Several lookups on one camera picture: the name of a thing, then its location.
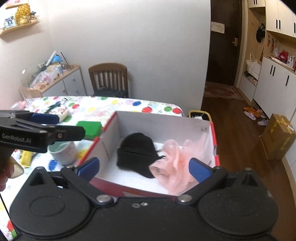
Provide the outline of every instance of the rug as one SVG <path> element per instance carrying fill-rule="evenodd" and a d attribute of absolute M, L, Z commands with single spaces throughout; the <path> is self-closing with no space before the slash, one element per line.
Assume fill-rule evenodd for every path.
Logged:
<path fill-rule="evenodd" d="M 204 97 L 244 100 L 233 85 L 224 85 L 213 82 L 205 83 Z"/>

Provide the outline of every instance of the wooden floor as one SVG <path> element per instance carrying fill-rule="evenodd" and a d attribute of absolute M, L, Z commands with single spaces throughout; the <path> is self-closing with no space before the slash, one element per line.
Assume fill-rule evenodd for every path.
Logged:
<path fill-rule="evenodd" d="M 272 235 L 279 241 L 296 240 L 296 209 L 289 179 L 281 160 L 267 160 L 259 141 L 264 127 L 243 113 L 246 101 L 205 97 L 202 110 L 214 123 L 221 166 L 229 172 L 254 169 L 279 207 Z"/>

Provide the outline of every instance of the human hand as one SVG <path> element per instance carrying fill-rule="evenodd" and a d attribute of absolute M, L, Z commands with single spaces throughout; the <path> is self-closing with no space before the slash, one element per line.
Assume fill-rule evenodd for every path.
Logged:
<path fill-rule="evenodd" d="M 15 160 L 12 157 L 9 157 L 9 160 L 4 167 L 4 172 L 0 174 L 0 192 L 6 188 L 8 178 L 11 178 L 15 171 L 14 162 Z"/>

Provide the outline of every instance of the white tote bag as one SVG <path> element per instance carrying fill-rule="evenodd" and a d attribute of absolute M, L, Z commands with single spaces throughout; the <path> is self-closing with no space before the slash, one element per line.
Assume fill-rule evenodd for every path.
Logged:
<path fill-rule="evenodd" d="M 247 62 L 247 71 L 250 75 L 252 75 L 255 79 L 259 79 L 259 74 L 261 70 L 261 65 L 258 63 L 258 60 L 255 60 L 254 55 L 250 54 L 250 60 L 246 60 Z"/>

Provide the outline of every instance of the tablecloth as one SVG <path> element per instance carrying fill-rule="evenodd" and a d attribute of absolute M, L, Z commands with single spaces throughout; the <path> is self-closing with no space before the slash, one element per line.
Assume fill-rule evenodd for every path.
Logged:
<path fill-rule="evenodd" d="M 181 108 L 174 104 L 138 99 L 91 96 L 53 96 L 35 98 L 31 104 L 25 106 L 25 110 L 36 113 L 45 113 L 51 105 L 54 105 L 58 101 L 61 101 L 69 108 L 69 116 L 60 123 L 62 125 L 76 125 L 78 121 L 100 121 L 104 128 L 109 118 L 117 110 L 176 116 L 182 116 L 183 114 Z M 91 144 L 92 141 L 88 140 L 75 142 L 78 150 L 77 160 L 83 157 Z M 12 156 L 19 162 L 20 154 L 21 151 L 16 150 Z M 37 154 L 37 156 L 33 158 L 31 166 L 29 168 L 24 168 L 25 173 L 18 178 L 9 179 L 6 189 L 1 192 L 4 203 L 8 209 L 28 176 L 39 166 L 45 167 L 47 171 L 59 171 L 63 167 L 53 159 L 50 153 Z M 15 236 L 15 231 L 1 201 L 0 229 L 8 240 L 11 240 Z"/>

